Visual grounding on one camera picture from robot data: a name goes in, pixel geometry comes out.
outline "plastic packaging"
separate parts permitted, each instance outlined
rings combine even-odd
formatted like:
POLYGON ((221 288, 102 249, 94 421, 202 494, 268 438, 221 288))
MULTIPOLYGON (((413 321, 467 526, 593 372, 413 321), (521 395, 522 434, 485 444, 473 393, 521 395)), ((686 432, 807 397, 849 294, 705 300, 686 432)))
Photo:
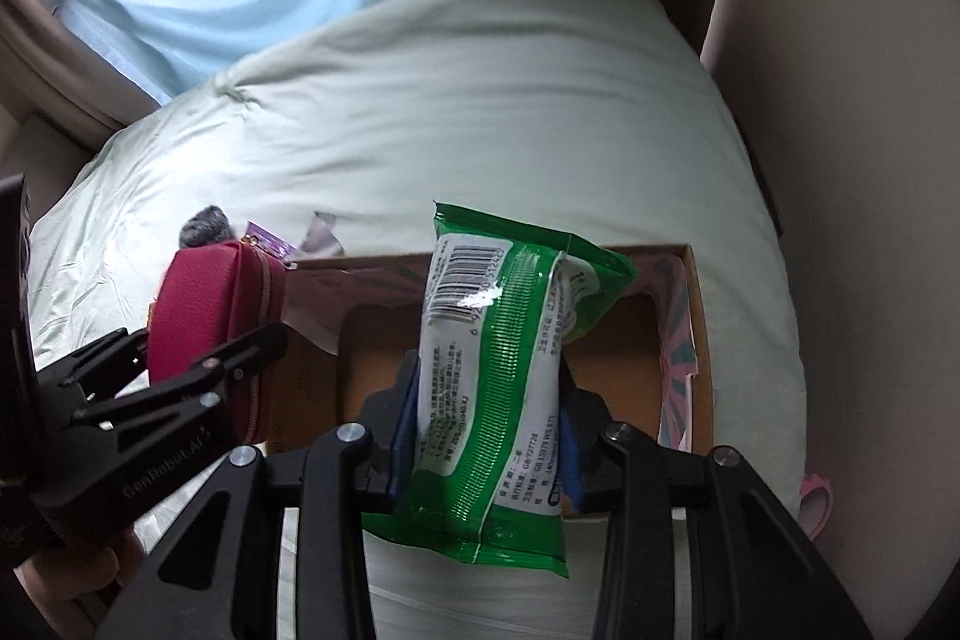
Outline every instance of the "plastic packaging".
POLYGON ((418 461, 365 527, 454 560, 566 576, 558 480, 560 345, 635 277, 572 234, 438 204, 421 320, 418 461))

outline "mattress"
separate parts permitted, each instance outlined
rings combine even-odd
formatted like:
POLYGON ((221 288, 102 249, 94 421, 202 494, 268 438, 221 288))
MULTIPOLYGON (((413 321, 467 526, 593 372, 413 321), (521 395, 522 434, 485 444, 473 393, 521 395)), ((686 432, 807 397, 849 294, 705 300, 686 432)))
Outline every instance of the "mattress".
MULTIPOLYGON (((733 119, 655 0, 379 0, 211 76, 111 138, 35 226, 37 363, 142 327, 208 204, 293 242, 336 215, 359 256, 429 251, 434 200, 597 244, 690 244, 716 440, 796 509, 805 383, 784 262, 733 119)), ((148 542, 188 494, 140 525, 148 542)), ((588 637, 604 534, 568 524, 569 581, 367 536, 378 632, 588 637)))

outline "metal screw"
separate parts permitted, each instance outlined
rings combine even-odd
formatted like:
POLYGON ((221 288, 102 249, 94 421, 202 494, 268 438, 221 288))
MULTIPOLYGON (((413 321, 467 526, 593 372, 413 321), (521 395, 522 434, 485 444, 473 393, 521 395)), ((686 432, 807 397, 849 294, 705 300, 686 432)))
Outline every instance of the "metal screw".
POLYGON ((721 445, 713 449, 713 460, 722 467, 736 467, 740 463, 740 453, 730 445, 721 445))
POLYGON ((625 442, 634 436, 634 427, 622 421, 613 421, 603 427, 603 435, 611 442, 625 442))
POLYGON ((367 430, 362 423, 344 423, 337 428, 337 439, 343 442, 357 442, 366 433, 367 430))
POLYGON ((247 464, 253 463, 255 458, 256 448, 251 445, 241 445, 239 448, 230 451, 230 463, 235 467, 245 467, 247 464))

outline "red pouch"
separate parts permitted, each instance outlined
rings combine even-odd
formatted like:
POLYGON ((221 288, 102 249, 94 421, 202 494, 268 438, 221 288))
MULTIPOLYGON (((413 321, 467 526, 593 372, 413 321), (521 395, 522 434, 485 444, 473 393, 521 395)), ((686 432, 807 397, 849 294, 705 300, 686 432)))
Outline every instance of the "red pouch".
MULTIPOLYGON (((147 337, 150 384, 186 372, 191 363, 257 326, 280 320, 284 268, 243 242, 176 252, 152 308, 147 337)), ((234 381, 227 405, 243 444, 266 439, 270 369, 234 381)))

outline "open box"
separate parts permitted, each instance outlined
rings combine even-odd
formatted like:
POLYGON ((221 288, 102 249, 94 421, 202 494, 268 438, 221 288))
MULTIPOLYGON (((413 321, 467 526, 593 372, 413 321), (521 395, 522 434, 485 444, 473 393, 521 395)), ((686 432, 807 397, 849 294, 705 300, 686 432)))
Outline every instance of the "open box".
MULTIPOLYGON (((661 445, 707 453, 712 386, 693 253, 687 245, 613 249, 639 273, 587 335, 563 348, 574 380, 661 445)), ((309 445, 394 384, 403 354, 419 344, 429 266, 424 254, 290 269, 283 319, 293 332, 271 391, 268 452, 309 445)))

